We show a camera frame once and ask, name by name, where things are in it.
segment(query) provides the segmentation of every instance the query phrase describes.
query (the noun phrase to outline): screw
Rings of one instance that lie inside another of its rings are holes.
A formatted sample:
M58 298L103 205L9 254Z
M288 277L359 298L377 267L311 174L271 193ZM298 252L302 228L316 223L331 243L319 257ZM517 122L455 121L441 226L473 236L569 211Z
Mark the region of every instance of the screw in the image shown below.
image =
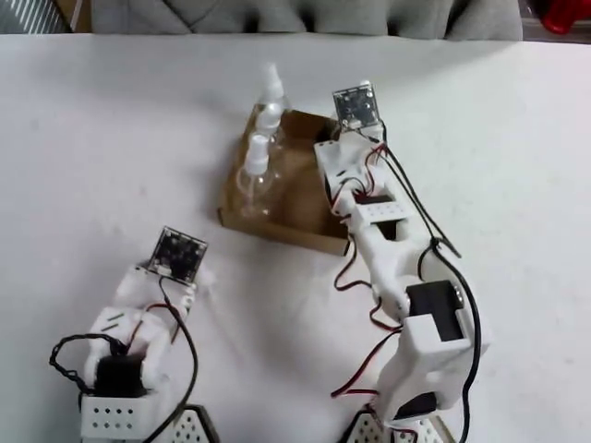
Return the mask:
M464 307L464 298L462 297L462 292L460 291L460 288L458 288L457 286L453 286L453 289L455 290L455 296L458 298L458 302L460 302L460 306Z

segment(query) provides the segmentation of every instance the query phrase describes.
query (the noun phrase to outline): bottle cap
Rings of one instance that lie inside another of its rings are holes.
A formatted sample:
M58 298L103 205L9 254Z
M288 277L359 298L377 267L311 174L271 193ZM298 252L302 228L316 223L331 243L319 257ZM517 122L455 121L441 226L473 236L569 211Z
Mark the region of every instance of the bottle cap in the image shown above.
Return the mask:
M249 175L261 175L267 172L269 165L269 137L255 133L248 140L248 152L244 169Z
M263 67L264 90L263 97L267 101L279 101L284 95L283 83L277 72L277 65L268 63Z
M279 104L269 103L265 105L257 117L257 131L268 136L274 134L281 123L282 114L283 109Z

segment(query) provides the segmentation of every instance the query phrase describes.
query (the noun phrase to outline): gray fabric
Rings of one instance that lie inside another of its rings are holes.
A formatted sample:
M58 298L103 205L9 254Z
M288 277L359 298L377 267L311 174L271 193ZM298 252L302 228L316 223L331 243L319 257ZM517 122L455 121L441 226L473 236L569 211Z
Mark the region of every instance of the gray fabric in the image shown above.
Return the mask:
M325 32L521 40L517 0L92 0L100 33Z

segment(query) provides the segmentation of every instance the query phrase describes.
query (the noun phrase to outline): cardboard tray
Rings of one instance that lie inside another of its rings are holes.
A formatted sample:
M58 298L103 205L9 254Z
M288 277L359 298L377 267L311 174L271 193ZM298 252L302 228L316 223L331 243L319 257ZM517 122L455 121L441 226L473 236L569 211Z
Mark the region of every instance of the cardboard tray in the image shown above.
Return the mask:
M330 139L336 122L314 114L292 111L282 119L286 135L284 178L278 182L269 221L245 219L235 210L238 194L235 175L244 162L248 135L255 113L248 119L218 205L222 226L276 242L344 255L348 247L346 227L331 214L320 178L314 143Z

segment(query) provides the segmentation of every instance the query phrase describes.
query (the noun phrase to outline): perforated white bracket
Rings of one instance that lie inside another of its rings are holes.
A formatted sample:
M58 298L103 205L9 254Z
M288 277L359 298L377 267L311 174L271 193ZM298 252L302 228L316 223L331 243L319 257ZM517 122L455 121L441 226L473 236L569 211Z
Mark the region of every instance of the perforated white bracket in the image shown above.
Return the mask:
M359 230L372 223L403 220L412 214L404 204L397 201L355 205L351 214L351 225L354 230Z
M84 438L141 439L153 428L158 403L155 396L140 399L82 398Z
M419 420L401 425L400 430L392 430L383 427L371 413L360 413L345 438L346 443L452 443L430 420Z
M218 443L219 438L207 412L197 406L196 410L186 410L176 422L172 443Z

